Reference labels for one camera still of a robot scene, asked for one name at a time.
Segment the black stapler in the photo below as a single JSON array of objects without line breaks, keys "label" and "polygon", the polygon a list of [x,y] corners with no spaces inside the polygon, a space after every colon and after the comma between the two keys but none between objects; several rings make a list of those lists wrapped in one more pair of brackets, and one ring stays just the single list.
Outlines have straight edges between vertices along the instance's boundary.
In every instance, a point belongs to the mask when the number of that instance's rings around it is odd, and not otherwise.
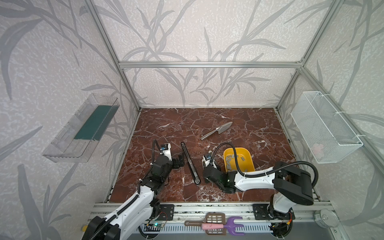
[{"label": "black stapler", "polygon": [[192,174],[194,183],[195,183],[196,185],[200,185],[200,184],[201,184],[200,177],[199,177],[199,175],[198,175],[198,173],[197,173],[197,171],[196,171],[196,168],[195,168],[195,166],[194,166],[194,164],[193,164],[193,161],[192,161],[192,159],[191,159],[191,157],[190,157],[190,154],[189,154],[189,152],[188,152],[188,149],[187,149],[187,147],[186,147],[186,144],[185,144],[184,142],[181,142],[181,147],[182,147],[182,149],[183,149],[183,151],[184,151],[184,154],[185,154],[185,157],[186,157],[186,159],[187,159],[187,162],[188,162],[188,165],[189,165],[189,168],[190,168],[190,171],[191,171],[191,174]]}]

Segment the yellow plastic tray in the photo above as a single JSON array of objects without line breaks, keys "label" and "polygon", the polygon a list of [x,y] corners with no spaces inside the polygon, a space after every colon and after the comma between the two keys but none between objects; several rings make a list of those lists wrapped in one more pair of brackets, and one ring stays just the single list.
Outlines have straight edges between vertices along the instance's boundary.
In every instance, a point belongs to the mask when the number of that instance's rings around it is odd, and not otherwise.
[{"label": "yellow plastic tray", "polygon": [[[236,153],[240,170],[243,173],[254,172],[255,167],[250,152],[245,148],[236,148]],[[226,172],[233,172],[237,170],[235,155],[232,148],[228,148],[224,151],[224,160]]]}]

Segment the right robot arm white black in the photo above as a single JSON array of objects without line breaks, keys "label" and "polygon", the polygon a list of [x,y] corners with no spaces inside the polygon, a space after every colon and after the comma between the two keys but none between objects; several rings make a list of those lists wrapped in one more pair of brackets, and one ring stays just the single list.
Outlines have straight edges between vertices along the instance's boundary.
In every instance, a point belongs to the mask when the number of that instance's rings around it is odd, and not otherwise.
[{"label": "right robot arm white black", "polygon": [[293,217],[296,205],[314,204],[313,188],[319,179],[317,168],[309,162],[276,162],[273,167],[255,170],[250,152],[236,148],[232,143],[223,153],[225,169],[222,171],[215,160],[215,151],[203,156],[203,177],[215,184],[223,193],[234,194],[255,189],[274,190],[264,217],[284,220]]}]

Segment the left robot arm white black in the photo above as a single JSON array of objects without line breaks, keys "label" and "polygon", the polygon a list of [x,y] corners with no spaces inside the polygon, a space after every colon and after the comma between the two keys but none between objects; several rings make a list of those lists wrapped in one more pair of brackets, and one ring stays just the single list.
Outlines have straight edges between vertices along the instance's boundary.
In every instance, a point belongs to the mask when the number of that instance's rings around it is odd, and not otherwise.
[{"label": "left robot arm white black", "polygon": [[173,159],[168,153],[157,157],[136,192],[120,207],[103,218],[96,216],[91,220],[83,240],[126,240],[144,221],[160,214],[156,196],[171,171],[185,165],[185,154]]}]

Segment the brown toy spatula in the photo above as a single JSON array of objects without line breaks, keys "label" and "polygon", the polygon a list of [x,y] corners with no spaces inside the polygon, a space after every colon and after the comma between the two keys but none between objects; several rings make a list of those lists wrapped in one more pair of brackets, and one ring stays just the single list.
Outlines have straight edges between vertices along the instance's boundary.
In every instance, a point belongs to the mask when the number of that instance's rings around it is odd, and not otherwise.
[{"label": "brown toy spatula", "polygon": [[208,225],[225,225],[226,224],[226,215],[224,213],[207,213],[205,218],[202,221],[185,221],[184,225],[186,227],[199,227],[201,230],[205,231],[208,235],[226,235],[226,229],[203,229],[202,226]]}]

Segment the silver metal trowel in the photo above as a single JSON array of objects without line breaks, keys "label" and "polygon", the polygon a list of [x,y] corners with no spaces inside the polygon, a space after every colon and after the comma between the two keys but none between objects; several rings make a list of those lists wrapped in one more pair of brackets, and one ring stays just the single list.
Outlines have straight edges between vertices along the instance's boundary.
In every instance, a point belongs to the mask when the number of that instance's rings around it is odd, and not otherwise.
[{"label": "silver metal trowel", "polygon": [[223,133],[226,130],[228,130],[231,127],[232,124],[233,124],[233,122],[228,122],[228,123],[226,123],[224,125],[221,125],[221,126],[215,128],[211,132],[209,132],[209,133],[205,134],[204,136],[202,136],[201,140],[207,139],[209,136],[213,135],[214,133],[218,133],[220,135],[221,133]]}]

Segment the green sponge in bin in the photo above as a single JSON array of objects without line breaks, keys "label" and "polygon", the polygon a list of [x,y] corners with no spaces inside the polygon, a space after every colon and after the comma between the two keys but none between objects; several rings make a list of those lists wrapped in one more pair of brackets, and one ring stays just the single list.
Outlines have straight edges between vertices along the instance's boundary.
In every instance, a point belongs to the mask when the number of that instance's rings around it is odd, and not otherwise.
[{"label": "green sponge in bin", "polygon": [[74,139],[100,141],[118,108],[119,106],[97,106]]}]

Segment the pink object in basket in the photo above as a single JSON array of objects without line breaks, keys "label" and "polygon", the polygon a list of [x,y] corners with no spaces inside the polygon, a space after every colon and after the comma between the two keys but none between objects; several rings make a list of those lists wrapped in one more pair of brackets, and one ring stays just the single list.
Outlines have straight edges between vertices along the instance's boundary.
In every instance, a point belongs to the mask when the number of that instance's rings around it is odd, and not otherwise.
[{"label": "pink object in basket", "polygon": [[323,144],[314,144],[311,148],[313,155],[315,158],[323,158],[324,157],[324,145]]}]

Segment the round metal tin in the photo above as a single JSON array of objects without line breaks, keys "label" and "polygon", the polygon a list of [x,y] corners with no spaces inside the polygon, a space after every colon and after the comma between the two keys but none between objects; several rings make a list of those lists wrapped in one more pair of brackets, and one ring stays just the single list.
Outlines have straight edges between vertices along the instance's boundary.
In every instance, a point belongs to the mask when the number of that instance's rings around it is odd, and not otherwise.
[{"label": "round metal tin", "polygon": [[333,211],[327,209],[315,211],[314,221],[318,226],[324,229],[335,228],[339,225],[337,215]]}]

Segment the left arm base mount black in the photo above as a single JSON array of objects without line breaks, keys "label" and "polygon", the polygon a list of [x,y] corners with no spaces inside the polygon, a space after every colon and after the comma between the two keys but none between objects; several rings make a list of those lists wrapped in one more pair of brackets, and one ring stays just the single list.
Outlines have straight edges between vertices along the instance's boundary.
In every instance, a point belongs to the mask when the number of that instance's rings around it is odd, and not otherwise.
[{"label": "left arm base mount black", "polygon": [[174,204],[157,204],[153,208],[150,220],[172,221],[175,213]]}]

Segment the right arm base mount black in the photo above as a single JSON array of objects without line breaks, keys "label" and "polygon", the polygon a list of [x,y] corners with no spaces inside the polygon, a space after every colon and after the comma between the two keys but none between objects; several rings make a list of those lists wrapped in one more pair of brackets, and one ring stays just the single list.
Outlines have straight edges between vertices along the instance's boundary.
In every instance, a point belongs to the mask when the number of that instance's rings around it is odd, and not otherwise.
[{"label": "right arm base mount black", "polygon": [[293,209],[290,209],[288,213],[280,213],[277,211],[270,211],[269,204],[253,204],[253,214],[255,220],[269,220],[269,221],[289,221],[295,220],[295,214]]}]

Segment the clear plastic wall bin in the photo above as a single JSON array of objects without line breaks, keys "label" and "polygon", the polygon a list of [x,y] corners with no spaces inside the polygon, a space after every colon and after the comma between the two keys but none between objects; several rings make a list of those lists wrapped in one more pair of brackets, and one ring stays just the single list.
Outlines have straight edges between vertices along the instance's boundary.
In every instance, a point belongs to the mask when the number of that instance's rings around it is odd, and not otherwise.
[{"label": "clear plastic wall bin", "polygon": [[88,162],[100,141],[75,140],[74,137],[99,105],[120,107],[117,97],[90,94],[42,155],[55,163]]}]

